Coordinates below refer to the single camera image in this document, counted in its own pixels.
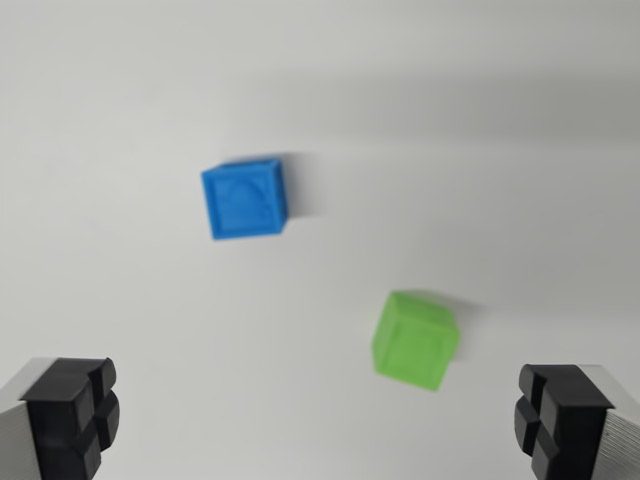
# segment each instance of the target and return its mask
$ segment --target black gripper pad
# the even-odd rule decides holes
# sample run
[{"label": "black gripper pad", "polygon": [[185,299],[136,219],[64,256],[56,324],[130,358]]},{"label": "black gripper pad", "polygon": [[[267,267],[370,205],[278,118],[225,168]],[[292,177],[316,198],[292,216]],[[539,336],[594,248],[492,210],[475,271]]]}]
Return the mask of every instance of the black gripper pad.
[{"label": "black gripper pad", "polygon": [[120,419],[110,359],[60,358],[24,394],[42,480],[91,480]]},{"label": "black gripper pad", "polygon": [[516,439],[538,480],[590,480],[613,405],[575,365],[525,365]]}]

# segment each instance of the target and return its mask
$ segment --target green block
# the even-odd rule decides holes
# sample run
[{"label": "green block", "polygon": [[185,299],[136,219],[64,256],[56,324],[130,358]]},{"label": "green block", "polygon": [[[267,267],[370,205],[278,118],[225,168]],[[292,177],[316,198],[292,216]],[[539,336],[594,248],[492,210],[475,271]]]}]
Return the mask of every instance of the green block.
[{"label": "green block", "polygon": [[376,371],[435,391],[459,340],[460,331],[451,310],[392,292],[373,339]]}]

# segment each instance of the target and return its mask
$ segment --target cube face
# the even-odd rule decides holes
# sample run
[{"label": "cube face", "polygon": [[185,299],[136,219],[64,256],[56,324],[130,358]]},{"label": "cube face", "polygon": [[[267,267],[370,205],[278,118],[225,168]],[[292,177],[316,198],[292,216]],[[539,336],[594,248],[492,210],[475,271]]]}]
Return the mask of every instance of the cube face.
[{"label": "cube face", "polygon": [[383,375],[437,390],[459,338],[450,310],[393,292],[373,340],[375,368]]},{"label": "cube face", "polygon": [[202,173],[215,239],[280,233],[287,221],[282,162],[252,160]]}]

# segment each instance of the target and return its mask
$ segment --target blue cube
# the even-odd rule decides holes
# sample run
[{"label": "blue cube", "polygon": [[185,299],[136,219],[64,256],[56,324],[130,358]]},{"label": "blue cube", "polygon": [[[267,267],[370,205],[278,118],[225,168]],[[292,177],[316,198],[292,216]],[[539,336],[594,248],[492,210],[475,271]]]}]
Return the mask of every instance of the blue cube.
[{"label": "blue cube", "polygon": [[202,172],[202,181],[213,238],[282,232],[288,213],[280,159],[225,163]]}]

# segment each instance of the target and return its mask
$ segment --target white surface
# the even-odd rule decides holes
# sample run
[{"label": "white surface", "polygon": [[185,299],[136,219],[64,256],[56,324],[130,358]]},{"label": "white surface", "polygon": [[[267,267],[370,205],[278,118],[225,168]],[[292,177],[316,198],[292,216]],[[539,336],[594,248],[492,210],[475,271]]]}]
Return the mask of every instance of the white surface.
[{"label": "white surface", "polygon": [[[640,398],[640,4],[0,0],[0,378],[118,369],[100,480],[529,478],[524,363]],[[287,151],[281,237],[199,172]],[[389,290],[454,297],[432,394],[373,373]]]}]

